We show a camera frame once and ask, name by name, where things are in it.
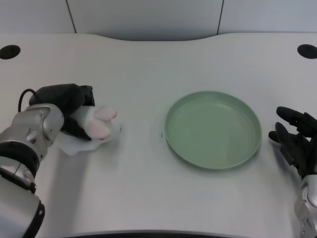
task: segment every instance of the pink bunny ear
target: pink bunny ear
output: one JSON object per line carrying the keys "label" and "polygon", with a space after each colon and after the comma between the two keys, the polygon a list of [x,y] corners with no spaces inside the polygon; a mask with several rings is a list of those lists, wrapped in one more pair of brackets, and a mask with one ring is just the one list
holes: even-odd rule
{"label": "pink bunny ear", "polygon": [[110,136],[111,131],[103,126],[98,120],[92,120],[87,125],[87,135],[92,139],[103,140]]}
{"label": "pink bunny ear", "polygon": [[109,107],[101,107],[94,113],[95,118],[100,120],[110,120],[117,116],[117,110]]}

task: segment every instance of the black cable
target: black cable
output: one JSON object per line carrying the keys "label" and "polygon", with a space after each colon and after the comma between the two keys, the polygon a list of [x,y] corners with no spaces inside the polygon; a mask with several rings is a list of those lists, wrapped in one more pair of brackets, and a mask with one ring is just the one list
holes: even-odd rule
{"label": "black cable", "polygon": [[30,89],[30,88],[25,89],[25,90],[21,93],[21,96],[20,96],[20,99],[19,99],[18,113],[21,111],[22,100],[23,100],[24,95],[25,95],[27,92],[33,93],[33,95],[35,96],[35,98],[36,98],[36,100],[37,100],[37,103],[40,103],[39,95],[38,95],[33,89]]}

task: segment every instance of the wall seam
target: wall seam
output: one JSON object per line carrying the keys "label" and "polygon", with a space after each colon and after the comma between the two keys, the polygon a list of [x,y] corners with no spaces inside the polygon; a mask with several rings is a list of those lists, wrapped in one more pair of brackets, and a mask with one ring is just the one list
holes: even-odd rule
{"label": "wall seam", "polygon": [[220,18],[219,18],[219,23],[218,23],[217,35],[219,34],[219,28],[220,28],[220,21],[221,21],[221,16],[222,16],[223,4],[224,4],[224,0],[222,0],[222,6],[221,6],[221,11],[220,11]]}
{"label": "wall seam", "polygon": [[69,5],[68,5],[68,0],[65,0],[65,1],[66,1],[66,5],[67,5],[67,9],[68,9],[68,13],[69,13],[69,16],[70,16],[71,23],[73,24],[73,28],[74,28],[75,33],[77,33],[76,27],[75,27],[75,24],[74,24],[74,20],[73,20],[73,16],[71,15],[70,8],[69,8]]}

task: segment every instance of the green plate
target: green plate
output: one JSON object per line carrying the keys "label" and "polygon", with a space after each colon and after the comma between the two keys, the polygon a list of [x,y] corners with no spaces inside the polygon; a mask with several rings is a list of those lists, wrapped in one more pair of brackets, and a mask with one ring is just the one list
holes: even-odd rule
{"label": "green plate", "polygon": [[241,100],[220,92],[198,92],[177,101],[167,114],[165,135],[187,162],[205,169],[228,169],[258,150],[261,124]]}

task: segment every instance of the plate rim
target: plate rim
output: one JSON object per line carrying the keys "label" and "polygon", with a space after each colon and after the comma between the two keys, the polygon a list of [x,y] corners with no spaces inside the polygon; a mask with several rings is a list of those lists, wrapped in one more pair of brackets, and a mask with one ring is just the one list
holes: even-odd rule
{"label": "plate rim", "polygon": [[[245,160],[243,161],[240,161],[239,163],[236,163],[234,165],[231,165],[231,166],[226,166],[226,167],[221,167],[221,168],[210,168],[210,167],[204,167],[204,166],[201,166],[199,164],[196,164],[195,162],[192,162],[192,161],[189,161],[188,159],[186,159],[184,156],[181,156],[179,155],[176,150],[173,148],[172,144],[170,143],[170,139],[168,137],[168,133],[167,133],[167,119],[168,119],[168,116],[169,114],[171,113],[171,110],[173,109],[173,107],[181,100],[183,100],[184,98],[186,97],[189,97],[189,96],[192,96],[194,94],[200,94],[200,93],[219,93],[219,94],[224,94],[224,95],[227,95],[227,96],[230,96],[230,97],[233,97],[239,101],[241,101],[243,104],[245,104],[250,110],[251,112],[256,116],[256,119],[257,119],[257,122],[259,123],[259,129],[260,129],[260,139],[256,145],[256,147],[253,149],[252,153],[250,154],[250,156],[247,156]],[[165,138],[169,144],[169,146],[172,148],[172,150],[177,154],[177,156],[179,156],[180,158],[182,158],[183,160],[185,160],[187,163],[190,163],[192,165],[195,165],[199,168],[202,168],[202,169],[206,169],[206,170],[226,170],[226,169],[231,169],[233,167],[236,167],[236,166],[239,166],[245,162],[247,162],[248,160],[250,160],[255,154],[256,152],[259,150],[261,144],[262,144],[262,136],[263,136],[263,132],[262,132],[262,124],[257,116],[257,114],[253,111],[253,109],[248,105],[246,104],[243,100],[235,97],[235,96],[232,96],[231,94],[229,93],[223,93],[223,92],[219,92],[219,91],[208,91],[208,90],[205,90],[205,91],[197,91],[197,92],[193,92],[193,93],[190,93],[190,94],[187,94],[183,97],[181,97],[180,99],[178,99],[168,110],[167,114],[166,114],[166,117],[165,117],[165,121],[164,121],[164,132],[165,132]]]}

